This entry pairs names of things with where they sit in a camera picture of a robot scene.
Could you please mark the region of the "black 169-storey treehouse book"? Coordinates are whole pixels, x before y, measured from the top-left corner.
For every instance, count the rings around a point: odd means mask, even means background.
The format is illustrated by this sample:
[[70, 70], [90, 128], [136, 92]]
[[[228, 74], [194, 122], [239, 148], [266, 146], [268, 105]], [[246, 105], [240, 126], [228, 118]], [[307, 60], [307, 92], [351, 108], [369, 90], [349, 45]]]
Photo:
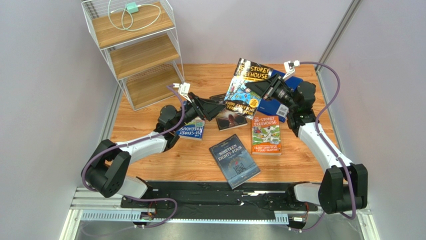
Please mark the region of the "black 169-storey treehouse book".
[[240, 58], [224, 98], [226, 108], [247, 119], [253, 119], [261, 97], [246, 84], [267, 80], [273, 69], [269, 66]]

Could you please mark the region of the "nineteen eighty-four book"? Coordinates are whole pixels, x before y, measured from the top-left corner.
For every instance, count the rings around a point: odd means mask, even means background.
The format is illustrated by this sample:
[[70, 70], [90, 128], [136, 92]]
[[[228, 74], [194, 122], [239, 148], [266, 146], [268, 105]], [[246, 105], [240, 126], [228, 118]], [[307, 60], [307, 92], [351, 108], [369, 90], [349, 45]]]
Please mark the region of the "nineteen eighty-four book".
[[232, 190], [261, 172], [236, 134], [211, 146], [209, 152]]

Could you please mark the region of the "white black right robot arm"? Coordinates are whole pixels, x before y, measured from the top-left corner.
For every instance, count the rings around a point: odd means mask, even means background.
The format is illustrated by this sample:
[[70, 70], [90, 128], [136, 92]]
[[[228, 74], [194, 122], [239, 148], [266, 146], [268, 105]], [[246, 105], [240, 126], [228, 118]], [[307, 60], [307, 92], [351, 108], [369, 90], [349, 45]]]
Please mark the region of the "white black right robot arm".
[[319, 162], [324, 175], [321, 183], [298, 182], [288, 190], [294, 202], [320, 206], [325, 213], [344, 213], [364, 209], [368, 204], [368, 170], [354, 164], [324, 132], [313, 111], [316, 85], [302, 81], [291, 89], [283, 77], [245, 84], [251, 93], [264, 100], [277, 100], [288, 107], [286, 122], [293, 133], [308, 147]]

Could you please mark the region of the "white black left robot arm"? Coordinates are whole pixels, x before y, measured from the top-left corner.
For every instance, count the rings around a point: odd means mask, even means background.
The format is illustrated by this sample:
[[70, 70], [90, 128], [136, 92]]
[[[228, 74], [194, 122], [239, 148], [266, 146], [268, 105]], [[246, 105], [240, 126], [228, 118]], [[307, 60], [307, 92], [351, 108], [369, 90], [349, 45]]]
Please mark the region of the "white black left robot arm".
[[148, 191], [148, 184], [139, 177], [127, 174], [131, 164], [154, 154], [166, 152], [179, 140], [177, 131], [195, 118], [213, 120], [225, 104], [216, 100], [200, 98], [192, 92], [180, 109], [164, 106], [155, 129], [128, 142], [102, 140], [81, 171], [84, 186], [105, 198], [116, 194], [126, 198], [140, 199]]

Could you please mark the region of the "three days to see book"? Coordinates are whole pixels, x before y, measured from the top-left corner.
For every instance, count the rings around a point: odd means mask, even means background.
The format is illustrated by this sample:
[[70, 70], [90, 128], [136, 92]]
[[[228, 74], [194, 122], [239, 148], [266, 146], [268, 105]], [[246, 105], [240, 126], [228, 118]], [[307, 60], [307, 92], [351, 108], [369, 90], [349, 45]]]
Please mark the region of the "three days to see book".
[[248, 124], [247, 119], [234, 112], [233, 110], [224, 108], [216, 117], [215, 117], [219, 131], [234, 129]]

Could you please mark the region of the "blue file folder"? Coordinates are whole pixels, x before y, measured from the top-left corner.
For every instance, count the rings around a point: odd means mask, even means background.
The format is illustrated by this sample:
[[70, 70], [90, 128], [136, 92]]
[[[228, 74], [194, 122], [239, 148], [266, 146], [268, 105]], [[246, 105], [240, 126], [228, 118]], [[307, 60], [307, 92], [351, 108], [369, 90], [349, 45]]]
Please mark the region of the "blue file folder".
[[[282, 80], [285, 75], [285, 73], [273, 69], [271, 76], [273, 76], [274, 74], [282, 75]], [[294, 91], [298, 89], [299, 84], [301, 84], [303, 80], [301, 78], [292, 76], [289, 79], [283, 80], [283, 81], [285, 81], [286, 85], [292, 89], [293, 100], [294, 100], [294, 97], [295, 97]], [[298, 108], [297, 102], [295, 100], [294, 102], [295, 102], [294, 105], [284, 105], [284, 104], [281, 104], [278, 100], [273, 98], [271, 100], [265, 100], [260, 98], [260, 104], [257, 108], [257, 111], [260, 111], [261, 113], [266, 114], [268, 116], [278, 116], [279, 120], [283, 122], [287, 118], [287, 115], [289, 112], [295, 111]]]

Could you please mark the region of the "blue 91-storey treehouse book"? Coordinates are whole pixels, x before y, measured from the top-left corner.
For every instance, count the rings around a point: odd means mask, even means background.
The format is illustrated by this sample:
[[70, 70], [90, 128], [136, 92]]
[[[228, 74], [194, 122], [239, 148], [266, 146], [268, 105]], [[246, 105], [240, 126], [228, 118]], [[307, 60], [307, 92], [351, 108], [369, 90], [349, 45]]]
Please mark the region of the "blue 91-storey treehouse book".
[[181, 138], [201, 141], [203, 139], [204, 129], [205, 120], [201, 119], [200, 117], [196, 117], [180, 128], [177, 131], [177, 134]]

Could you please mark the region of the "orange 78-storey treehouse book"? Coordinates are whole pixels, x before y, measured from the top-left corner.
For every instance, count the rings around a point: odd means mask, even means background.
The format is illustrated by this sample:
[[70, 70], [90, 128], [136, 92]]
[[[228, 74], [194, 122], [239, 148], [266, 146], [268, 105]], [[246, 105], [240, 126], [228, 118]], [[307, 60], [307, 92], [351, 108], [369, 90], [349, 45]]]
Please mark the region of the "orange 78-storey treehouse book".
[[278, 116], [256, 114], [251, 121], [251, 153], [255, 155], [282, 154], [281, 129]]

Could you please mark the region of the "mint green charger block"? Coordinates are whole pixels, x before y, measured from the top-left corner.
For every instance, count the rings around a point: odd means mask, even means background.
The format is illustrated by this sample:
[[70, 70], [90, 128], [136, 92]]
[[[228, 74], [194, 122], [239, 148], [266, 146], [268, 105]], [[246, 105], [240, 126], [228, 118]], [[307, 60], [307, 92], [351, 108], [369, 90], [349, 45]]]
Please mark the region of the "mint green charger block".
[[126, 4], [125, 9], [129, 14], [134, 14], [139, 11], [139, 5], [136, 2], [130, 2]]

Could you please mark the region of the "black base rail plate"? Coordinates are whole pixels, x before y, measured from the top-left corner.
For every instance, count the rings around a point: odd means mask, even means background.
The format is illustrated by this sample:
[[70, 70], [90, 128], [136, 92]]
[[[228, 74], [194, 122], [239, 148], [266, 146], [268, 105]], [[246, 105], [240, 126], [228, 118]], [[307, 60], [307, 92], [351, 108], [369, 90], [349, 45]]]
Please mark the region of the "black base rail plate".
[[157, 218], [185, 220], [273, 220], [276, 211], [304, 215], [316, 212], [313, 203], [296, 201], [287, 182], [246, 182], [231, 189], [227, 182], [150, 181], [139, 202], [121, 199], [124, 209], [148, 209]]

